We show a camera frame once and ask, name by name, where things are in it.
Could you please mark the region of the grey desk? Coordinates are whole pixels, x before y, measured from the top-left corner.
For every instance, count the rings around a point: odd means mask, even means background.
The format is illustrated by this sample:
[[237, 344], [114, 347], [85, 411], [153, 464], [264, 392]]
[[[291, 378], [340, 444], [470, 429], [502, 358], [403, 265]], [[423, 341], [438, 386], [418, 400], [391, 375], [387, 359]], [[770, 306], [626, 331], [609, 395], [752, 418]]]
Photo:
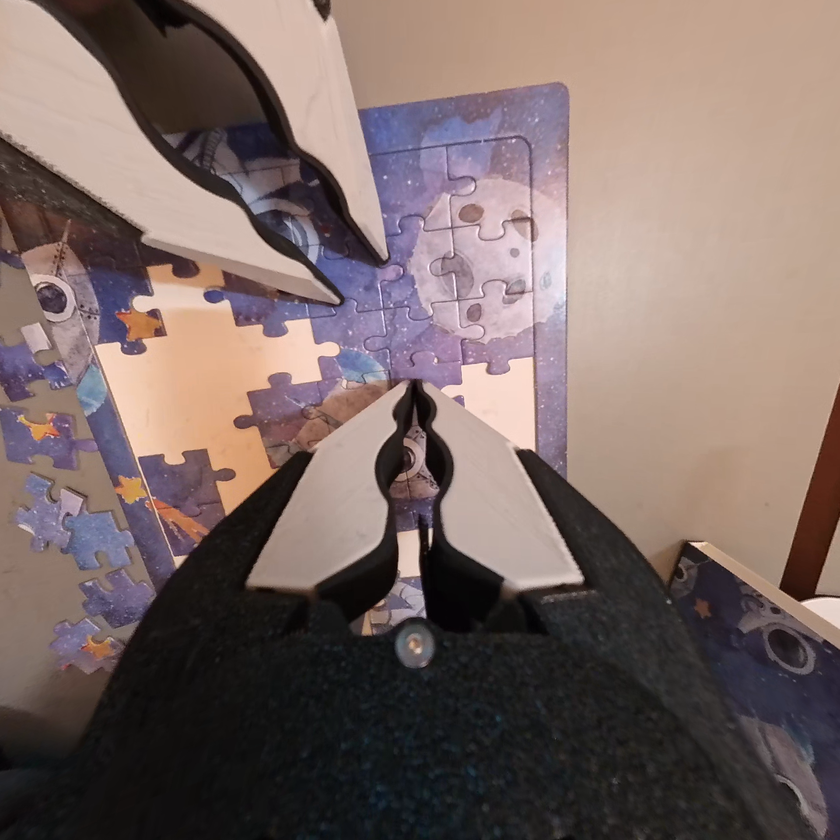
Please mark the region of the grey desk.
[[[332, 2], [332, 17], [360, 118], [565, 87], [560, 470], [661, 574], [699, 540], [777, 585], [838, 389], [838, 2]], [[267, 124], [220, 49], [190, 52], [213, 45], [194, 28], [162, 38], [124, 7], [90, 23], [120, 26], [154, 104], [193, 85], [166, 105], [167, 142]], [[2, 343], [42, 316], [2, 258]], [[2, 607], [32, 592], [8, 569], [29, 551], [12, 521], [27, 474], [2, 447]], [[113, 670], [58, 668], [23, 608], [22, 628], [2, 618], [2, 719], [71, 741]], [[110, 635], [124, 650], [137, 625]]]

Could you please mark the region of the space puzzle board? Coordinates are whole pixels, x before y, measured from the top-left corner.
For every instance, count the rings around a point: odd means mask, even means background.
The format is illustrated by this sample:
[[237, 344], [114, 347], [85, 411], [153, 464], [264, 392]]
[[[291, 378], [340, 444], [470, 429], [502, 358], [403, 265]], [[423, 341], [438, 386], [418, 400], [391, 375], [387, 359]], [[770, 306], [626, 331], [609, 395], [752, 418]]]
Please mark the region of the space puzzle board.
[[[134, 539], [128, 571], [152, 589], [272, 469], [404, 380], [563, 469], [569, 105], [554, 83], [363, 110], [383, 267], [265, 122], [170, 134], [331, 279], [338, 307], [2, 199], [3, 261], [27, 271], [71, 376], [98, 363], [109, 404], [85, 417], [74, 385], [33, 384], [16, 406], [70, 413], [99, 451], [77, 470], [10, 465], [112, 511]], [[30, 606], [48, 649], [59, 622], [85, 615], [79, 583], [109, 571], [79, 572], [54, 548], [8, 569], [31, 593], [2, 618], [22, 628]]]

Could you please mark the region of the puzzle pieces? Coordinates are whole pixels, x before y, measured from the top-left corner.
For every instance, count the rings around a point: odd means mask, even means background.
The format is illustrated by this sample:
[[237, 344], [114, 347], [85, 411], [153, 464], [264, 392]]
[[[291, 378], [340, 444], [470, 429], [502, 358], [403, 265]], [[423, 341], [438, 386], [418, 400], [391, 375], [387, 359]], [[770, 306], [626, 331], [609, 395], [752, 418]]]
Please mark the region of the puzzle pieces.
[[[71, 386], [85, 417], [109, 407], [109, 394], [98, 363], [88, 362], [76, 381], [61, 360], [40, 362], [39, 355], [54, 345], [40, 322], [20, 328], [21, 341], [2, 343], [2, 447], [11, 463], [32, 466], [36, 457], [47, 459], [53, 469], [77, 470], [81, 453], [97, 454], [93, 437], [79, 435], [77, 421], [70, 413], [45, 412], [33, 419], [17, 403], [33, 396], [31, 386], [42, 382], [52, 391]], [[128, 568], [133, 558], [134, 539], [118, 524], [112, 511], [91, 511], [79, 492], [57, 488], [55, 482], [30, 472], [24, 483], [29, 504], [19, 507], [13, 522], [29, 536], [32, 552], [54, 548], [72, 558], [79, 572], [108, 572], [79, 583], [84, 617], [76, 622], [64, 620], [53, 631], [49, 649], [59, 669], [78, 669], [86, 675], [99, 670], [110, 672], [124, 644], [107, 635], [103, 625], [122, 629], [140, 621], [154, 598], [147, 581], [135, 580]]]

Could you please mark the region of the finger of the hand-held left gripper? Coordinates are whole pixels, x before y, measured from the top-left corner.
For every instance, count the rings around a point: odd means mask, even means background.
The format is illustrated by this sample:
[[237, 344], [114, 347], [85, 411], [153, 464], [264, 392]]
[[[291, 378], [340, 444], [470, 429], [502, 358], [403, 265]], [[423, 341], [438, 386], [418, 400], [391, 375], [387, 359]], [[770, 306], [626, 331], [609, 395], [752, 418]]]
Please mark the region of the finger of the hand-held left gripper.
[[195, 166], [124, 96], [75, 22], [37, 2], [1, 3], [2, 137], [121, 217], [155, 249], [330, 306], [342, 293], [259, 224], [238, 190]]
[[266, 119], [317, 174], [334, 212], [377, 264], [382, 208], [330, 2], [171, 1], [245, 73]]

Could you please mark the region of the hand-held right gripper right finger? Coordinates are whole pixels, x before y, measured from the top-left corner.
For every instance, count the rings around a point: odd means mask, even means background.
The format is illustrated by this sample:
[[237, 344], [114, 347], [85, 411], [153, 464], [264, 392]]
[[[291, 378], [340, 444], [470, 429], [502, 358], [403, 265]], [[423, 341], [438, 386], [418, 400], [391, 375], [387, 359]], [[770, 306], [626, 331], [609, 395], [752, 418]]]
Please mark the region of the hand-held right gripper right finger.
[[585, 575], [527, 467], [546, 464], [437, 387], [417, 383], [437, 483], [420, 561], [427, 618], [445, 631], [527, 632], [530, 601], [579, 594]]

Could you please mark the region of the illustrated puzzle box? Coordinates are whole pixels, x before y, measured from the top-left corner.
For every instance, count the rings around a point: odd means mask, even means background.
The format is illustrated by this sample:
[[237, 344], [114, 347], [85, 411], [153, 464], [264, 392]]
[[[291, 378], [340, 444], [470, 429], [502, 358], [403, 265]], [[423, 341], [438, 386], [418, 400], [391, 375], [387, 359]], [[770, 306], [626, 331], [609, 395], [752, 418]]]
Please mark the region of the illustrated puzzle box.
[[669, 589], [755, 752], [839, 838], [838, 630], [708, 542], [684, 542]]

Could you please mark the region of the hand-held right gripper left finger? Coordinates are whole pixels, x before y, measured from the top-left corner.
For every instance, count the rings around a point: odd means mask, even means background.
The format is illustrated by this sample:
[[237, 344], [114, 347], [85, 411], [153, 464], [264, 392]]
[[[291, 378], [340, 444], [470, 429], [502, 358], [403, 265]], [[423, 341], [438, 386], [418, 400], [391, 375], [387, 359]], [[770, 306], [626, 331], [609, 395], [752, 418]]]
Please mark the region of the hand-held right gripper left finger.
[[248, 589], [330, 602], [350, 623], [387, 595], [398, 565], [391, 486], [413, 413], [414, 385], [405, 381], [321, 441]]

